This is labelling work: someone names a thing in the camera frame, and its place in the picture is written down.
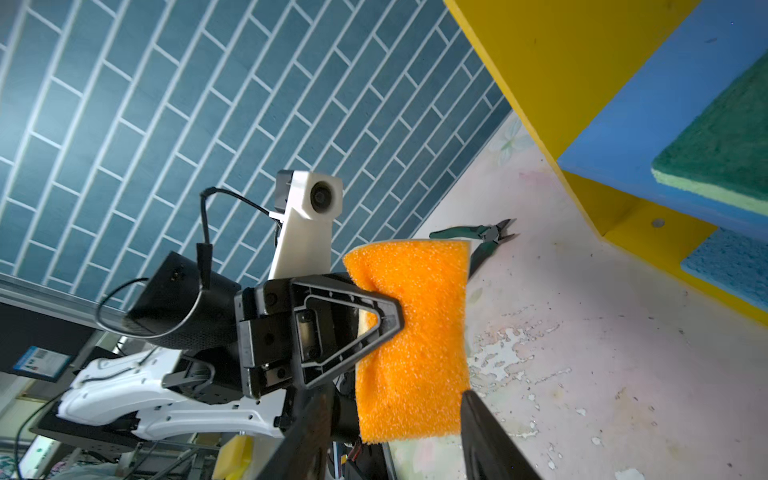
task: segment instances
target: green-handled pliers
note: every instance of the green-handled pliers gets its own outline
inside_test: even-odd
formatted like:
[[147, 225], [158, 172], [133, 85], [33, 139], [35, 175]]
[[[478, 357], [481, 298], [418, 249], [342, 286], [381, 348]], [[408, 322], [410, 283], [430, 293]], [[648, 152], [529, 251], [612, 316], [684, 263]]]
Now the green-handled pliers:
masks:
[[517, 219], [508, 218], [502, 220], [496, 225], [479, 225], [477, 227], [451, 227], [445, 230], [432, 232], [429, 238], [472, 238], [482, 240], [479, 247], [472, 252], [469, 259], [469, 278], [475, 274], [480, 265], [496, 251], [501, 242], [510, 240], [517, 236], [516, 233], [504, 235], [503, 230]]

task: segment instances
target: blue tiled wall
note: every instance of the blue tiled wall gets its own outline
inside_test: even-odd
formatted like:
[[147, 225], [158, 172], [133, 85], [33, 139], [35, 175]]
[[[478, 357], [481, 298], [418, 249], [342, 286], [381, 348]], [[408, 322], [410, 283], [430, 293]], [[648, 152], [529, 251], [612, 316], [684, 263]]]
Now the blue tiled wall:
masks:
[[[2, 0], [0, 273], [95, 300], [194, 258], [197, 195], [341, 177], [333, 260], [409, 237], [510, 107], [440, 0]], [[273, 222], [218, 197], [217, 269]], [[118, 295], [124, 306], [135, 291]]]

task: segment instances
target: orange sponge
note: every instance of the orange sponge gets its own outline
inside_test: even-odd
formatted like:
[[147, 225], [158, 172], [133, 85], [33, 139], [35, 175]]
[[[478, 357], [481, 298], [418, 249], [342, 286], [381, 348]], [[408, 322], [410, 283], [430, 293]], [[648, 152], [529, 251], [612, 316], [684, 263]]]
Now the orange sponge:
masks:
[[[367, 443], [450, 435], [461, 430], [469, 389], [464, 307], [469, 243], [372, 243], [344, 257], [364, 290], [399, 300], [405, 327], [357, 364], [360, 435]], [[370, 328], [376, 317], [366, 314]]]

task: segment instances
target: sticker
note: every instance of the sticker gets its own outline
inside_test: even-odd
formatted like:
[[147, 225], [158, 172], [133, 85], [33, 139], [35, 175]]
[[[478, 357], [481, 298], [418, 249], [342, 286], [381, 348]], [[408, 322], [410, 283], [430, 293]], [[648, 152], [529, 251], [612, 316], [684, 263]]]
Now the sticker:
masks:
[[54, 379], [67, 365], [69, 359], [70, 356], [64, 353], [42, 349], [39, 346], [31, 346], [27, 353], [16, 362], [13, 369]]

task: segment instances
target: blue sponge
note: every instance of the blue sponge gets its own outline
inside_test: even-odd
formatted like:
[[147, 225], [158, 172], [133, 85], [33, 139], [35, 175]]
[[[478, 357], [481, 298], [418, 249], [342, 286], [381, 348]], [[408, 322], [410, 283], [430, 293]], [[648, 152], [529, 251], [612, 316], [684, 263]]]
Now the blue sponge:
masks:
[[680, 267], [768, 312], [768, 243], [719, 228]]

